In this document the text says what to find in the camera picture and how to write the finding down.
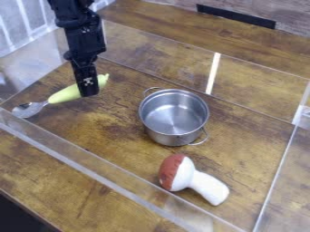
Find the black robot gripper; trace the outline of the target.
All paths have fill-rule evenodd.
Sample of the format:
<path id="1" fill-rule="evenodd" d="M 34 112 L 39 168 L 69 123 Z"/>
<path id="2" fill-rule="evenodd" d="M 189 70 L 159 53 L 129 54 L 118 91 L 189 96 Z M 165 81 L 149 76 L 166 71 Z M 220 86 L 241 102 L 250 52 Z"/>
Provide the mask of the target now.
<path id="1" fill-rule="evenodd" d="M 98 70 L 94 59 L 107 51 L 102 19 L 90 9 L 95 0 L 47 0 L 56 16 L 56 26 L 65 29 L 71 67 L 83 97 L 98 95 Z"/>

